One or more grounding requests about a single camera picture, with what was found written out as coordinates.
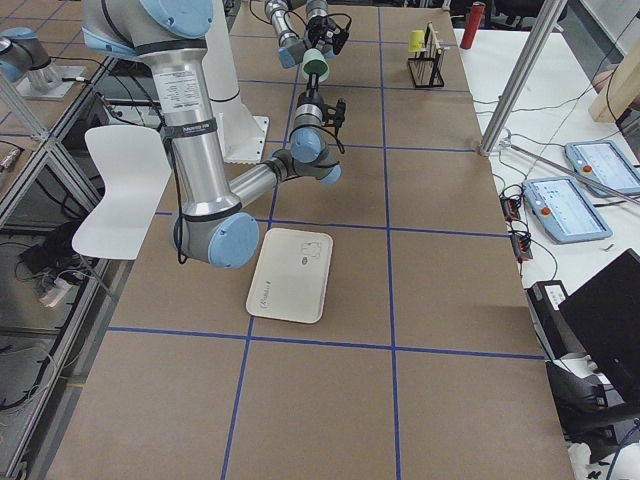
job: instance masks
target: black rack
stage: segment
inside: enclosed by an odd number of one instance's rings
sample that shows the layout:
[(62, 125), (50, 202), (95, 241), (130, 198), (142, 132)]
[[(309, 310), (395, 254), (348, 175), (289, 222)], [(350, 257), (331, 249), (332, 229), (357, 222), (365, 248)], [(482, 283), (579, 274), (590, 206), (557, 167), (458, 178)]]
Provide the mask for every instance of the black rack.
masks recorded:
[(415, 52), (413, 57), (407, 60), (413, 86), (415, 88), (444, 87), (441, 72), (444, 48), (440, 46), (431, 23), (427, 24), (425, 29), (423, 45), (420, 52)]

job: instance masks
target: sticker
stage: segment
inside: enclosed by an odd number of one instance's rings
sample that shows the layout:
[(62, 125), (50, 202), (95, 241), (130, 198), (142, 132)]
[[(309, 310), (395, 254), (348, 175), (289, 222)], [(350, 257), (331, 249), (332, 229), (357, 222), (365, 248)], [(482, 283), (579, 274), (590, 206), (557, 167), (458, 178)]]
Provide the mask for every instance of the sticker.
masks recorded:
[(153, 76), (164, 113), (188, 112), (202, 108), (202, 95), (195, 72), (160, 73)]
[(559, 305), (564, 302), (565, 296), (560, 285), (547, 285), (544, 287), (547, 291), (547, 296), (551, 302), (551, 306), (554, 310), (560, 310)]

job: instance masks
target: label on robot arm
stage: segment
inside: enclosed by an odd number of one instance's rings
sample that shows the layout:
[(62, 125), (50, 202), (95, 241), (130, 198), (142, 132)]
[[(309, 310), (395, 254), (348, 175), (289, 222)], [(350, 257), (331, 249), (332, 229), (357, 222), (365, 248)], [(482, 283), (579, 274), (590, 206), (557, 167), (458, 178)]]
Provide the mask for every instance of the label on robot arm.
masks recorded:
[(187, 112), (202, 108), (202, 94), (195, 72), (160, 73), (153, 76), (164, 113)]

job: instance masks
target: yellow cup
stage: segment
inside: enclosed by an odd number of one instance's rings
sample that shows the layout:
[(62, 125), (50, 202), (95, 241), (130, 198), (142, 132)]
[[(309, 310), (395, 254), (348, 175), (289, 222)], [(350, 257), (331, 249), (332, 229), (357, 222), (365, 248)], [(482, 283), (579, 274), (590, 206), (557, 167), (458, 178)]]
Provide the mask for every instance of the yellow cup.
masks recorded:
[(413, 30), (409, 39), (409, 52), (419, 53), (424, 48), (424, 30)]

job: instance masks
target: cardboard table surface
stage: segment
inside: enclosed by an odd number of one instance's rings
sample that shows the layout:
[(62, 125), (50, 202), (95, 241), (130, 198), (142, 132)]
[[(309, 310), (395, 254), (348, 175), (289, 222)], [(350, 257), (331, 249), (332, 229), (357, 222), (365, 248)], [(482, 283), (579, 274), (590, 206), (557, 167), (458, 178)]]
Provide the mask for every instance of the cardboard table surface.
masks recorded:
[[(273, 151), (304, 85), (245, 7), (240, 89)], [(168, 188), (49, 479), (572, 478), (457, 48), (443, 89), (406, 82), (401, 43), (428, 20), (454, 43), (448, 17), (332, 11), (354, 19), (321, 87), (347, 100), (344, 176), (247, 208), (263, 234), (331, 235), (322, 319), (251, 317), (255, 258), (178, 265)]]

